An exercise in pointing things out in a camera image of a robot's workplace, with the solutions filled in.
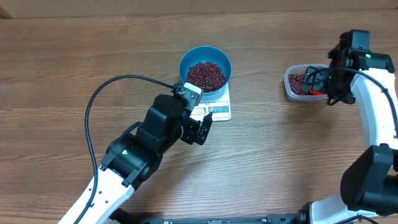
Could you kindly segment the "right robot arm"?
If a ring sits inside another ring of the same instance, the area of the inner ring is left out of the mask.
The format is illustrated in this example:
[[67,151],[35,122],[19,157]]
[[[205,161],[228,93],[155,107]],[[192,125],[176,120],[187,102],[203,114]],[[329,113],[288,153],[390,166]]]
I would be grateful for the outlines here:
[[326,68],[309,66],[301,85],[307,95],[326,95],[327,105],[358,104],[365,151],[344,172],[339,192],[310,202],[297,223],[373,222],[397,213],[397,96],[395,68],[388,54],[370,50],[370,33],[350,30],[329,51]]

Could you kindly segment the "red measuring scoop blue handle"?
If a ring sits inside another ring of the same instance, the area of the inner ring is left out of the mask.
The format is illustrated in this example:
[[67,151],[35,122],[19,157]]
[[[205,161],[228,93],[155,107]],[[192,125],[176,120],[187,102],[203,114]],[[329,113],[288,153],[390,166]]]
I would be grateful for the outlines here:
[[308,94],[309,95],[323,95],[322,92],[314,90],[312,85],[309,88]]

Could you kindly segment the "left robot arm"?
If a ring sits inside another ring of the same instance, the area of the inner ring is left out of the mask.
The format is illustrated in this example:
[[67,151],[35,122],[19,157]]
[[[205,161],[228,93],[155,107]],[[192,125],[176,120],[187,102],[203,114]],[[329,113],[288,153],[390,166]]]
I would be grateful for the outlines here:
[[158,95],[143,122],[128,127],[107,148],[93,178],[60,223],[105,223],[160,166],[165,152],[182,140],[205,143],[212,115],[202,121],[191,113],[203,90],[175,84],[171,95]]

